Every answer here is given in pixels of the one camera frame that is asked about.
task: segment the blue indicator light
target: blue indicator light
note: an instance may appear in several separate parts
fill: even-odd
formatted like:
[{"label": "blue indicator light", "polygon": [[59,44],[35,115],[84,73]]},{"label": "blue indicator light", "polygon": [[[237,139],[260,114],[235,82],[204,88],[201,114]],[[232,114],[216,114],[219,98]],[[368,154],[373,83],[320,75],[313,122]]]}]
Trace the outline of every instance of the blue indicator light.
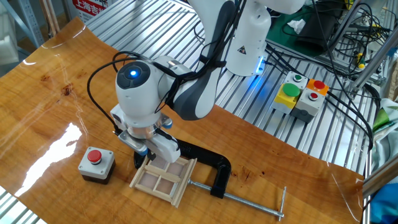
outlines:
[{"label": "blue indicator light", "polygon": [[139,76],[139,73],[135,70],[130,71],[130,78],[137,78]]},{"label": "blue indicator light", "polygon": [[264,56],[262,56],[257,64],[257,68],[256,68],[256,73],[257,74],[261,74],[263,71],[263,68],[261,67],[262,61],[264,60]]}]

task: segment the emergency stop button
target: emergency stop button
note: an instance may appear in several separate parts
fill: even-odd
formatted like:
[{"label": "emergency stop button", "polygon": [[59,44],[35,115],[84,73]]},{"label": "emergency stop button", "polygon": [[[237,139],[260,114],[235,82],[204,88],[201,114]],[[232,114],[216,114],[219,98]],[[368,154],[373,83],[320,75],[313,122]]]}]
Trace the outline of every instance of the emergency stop button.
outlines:
[{"label": "emergency stop button", "polygon": [[311,93],[309,96],[310,100],[316,101],[318,99],[318,94],[316,93]]},{"label": "emergency stop button", "polygon": [[102,160],[102,154],[98,150],[92,150],[88,153],[87,159],[91,162],[91,164],[97,165]]},{"label": "emergency stop button", "polygon": [[326,96],[329,90],[329,87],[325,85],[323,81],[314,80],[312,78],[308,81],[307,88],[323,96]]}]

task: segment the green button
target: green button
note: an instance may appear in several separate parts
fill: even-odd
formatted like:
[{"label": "green button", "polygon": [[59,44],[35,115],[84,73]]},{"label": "green button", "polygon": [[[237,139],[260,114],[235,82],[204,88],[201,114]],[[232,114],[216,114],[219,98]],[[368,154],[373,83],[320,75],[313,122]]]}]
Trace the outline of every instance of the green button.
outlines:
[{"label": "green button", "polygon": [[286,95],[291,97],[296,97],[300,95],[300,89],[291,83],[286,83],[282,90]]},{"label": "green button", "polygon": [[301,77],[301,75],[295,75],[293,79],[294,79],[294,81],[296,81],[296,82],[300,82],[301,79],[302,79],[302,77]]}]

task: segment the green mat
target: green mat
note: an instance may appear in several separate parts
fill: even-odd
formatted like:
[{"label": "green mat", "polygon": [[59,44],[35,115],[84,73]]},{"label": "green mat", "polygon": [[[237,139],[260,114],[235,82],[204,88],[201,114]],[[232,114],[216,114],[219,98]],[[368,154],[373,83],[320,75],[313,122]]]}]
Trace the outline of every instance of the green mat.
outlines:
[{"label": "green mat", "polygon": [[[267,39],[272,40],[280,45],[283,45],[285,47],[288,47],[292,50],[295,50],[310,57],[321,55],[322,51],[312,50],[309,49],[308,47],[296,44],[295,41],[297,37],[287,35],[282,32],[283,26],[292,20],[299,21],[301,19],[304,19],[304,21],[307,22],[311,17],[312,12],[313,12],[312,8],[303,7],[300,12],[296,12],[295,14],[292,15],[281,14],[280,17],[275,20],[271,29],[269,30]],[[284,27],[284,30],[288,34],[297,35],[296,32],[294,32],[293,28],[291,28],[288,25]]]}]

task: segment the red sign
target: red sign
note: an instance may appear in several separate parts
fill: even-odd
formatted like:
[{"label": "red sign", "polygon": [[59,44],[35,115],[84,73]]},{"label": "red sign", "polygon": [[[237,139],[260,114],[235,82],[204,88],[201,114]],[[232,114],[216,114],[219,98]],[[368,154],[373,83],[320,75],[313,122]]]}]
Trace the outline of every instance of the red sign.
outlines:
[{"label": "red sign", "polygon": [[105,7],[89,0],[72,0],[72,2],[78,10],[88,13],[92,16],[96,16],[102,10],[106,9]]}]

